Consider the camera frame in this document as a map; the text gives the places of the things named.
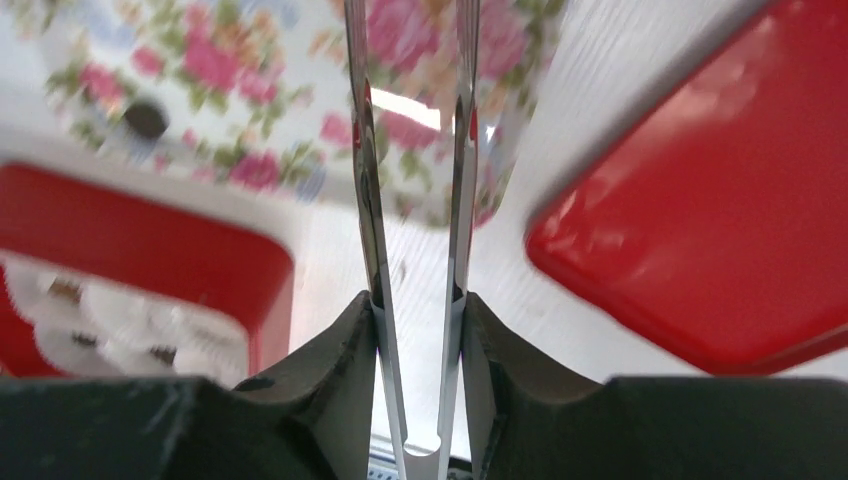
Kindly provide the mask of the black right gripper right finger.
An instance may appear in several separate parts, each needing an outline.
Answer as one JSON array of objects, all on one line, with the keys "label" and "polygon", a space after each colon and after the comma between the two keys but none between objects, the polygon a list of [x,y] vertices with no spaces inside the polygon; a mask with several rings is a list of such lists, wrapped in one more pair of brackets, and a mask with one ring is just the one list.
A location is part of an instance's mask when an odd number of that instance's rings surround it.
[{"label": "black right gripper right finger", "polygon": [[843,479],[847,385],[824,378],[594,382],[467,297],[462,366],[478,479]]}]

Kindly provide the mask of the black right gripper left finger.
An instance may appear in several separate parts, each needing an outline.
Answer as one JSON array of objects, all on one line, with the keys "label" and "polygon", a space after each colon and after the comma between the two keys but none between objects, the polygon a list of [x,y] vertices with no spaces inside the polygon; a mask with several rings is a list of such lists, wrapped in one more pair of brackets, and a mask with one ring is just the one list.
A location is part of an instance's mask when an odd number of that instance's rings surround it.
[{"label": "black right gripper left finger", "polygon": [[5,479],[363,479],[376,370],[370,297],[227,390],[203,377],[5,380]]}]

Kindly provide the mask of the silver metal tweezers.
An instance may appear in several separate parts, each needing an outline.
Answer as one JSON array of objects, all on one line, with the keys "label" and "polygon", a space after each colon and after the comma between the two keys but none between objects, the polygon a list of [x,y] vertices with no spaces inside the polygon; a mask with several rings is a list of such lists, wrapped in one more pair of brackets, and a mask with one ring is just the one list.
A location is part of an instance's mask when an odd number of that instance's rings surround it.
[{"label": "silver metal tweezers", "polygon": [[376,133],[367,67],[365,4],[344,4],[349,77],[353,100],[352,160],[359,228],[387,403],[390,439],[403,479],[445,479],[454,429],[464,313],[468,297],[470,247],[478,174],[479,125],[476,105],[480,4],[459,1],[457,10],[458,95],[454,114],[454,159],[439,411],[438,446],[417,453],[407,444],[399,348],[390,286],[379,189]]}]

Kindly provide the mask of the red square chocolate box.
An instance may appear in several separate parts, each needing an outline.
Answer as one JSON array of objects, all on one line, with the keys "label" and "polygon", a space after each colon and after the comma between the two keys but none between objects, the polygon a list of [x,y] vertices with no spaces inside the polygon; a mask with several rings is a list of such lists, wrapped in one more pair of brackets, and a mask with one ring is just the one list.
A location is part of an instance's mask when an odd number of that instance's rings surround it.
[{"label": "red square chocolate box", "polygon": [[247,330],[249,374],[289,352],[294,261],[254,231],[11,163],[1,247],[230,315]]}]

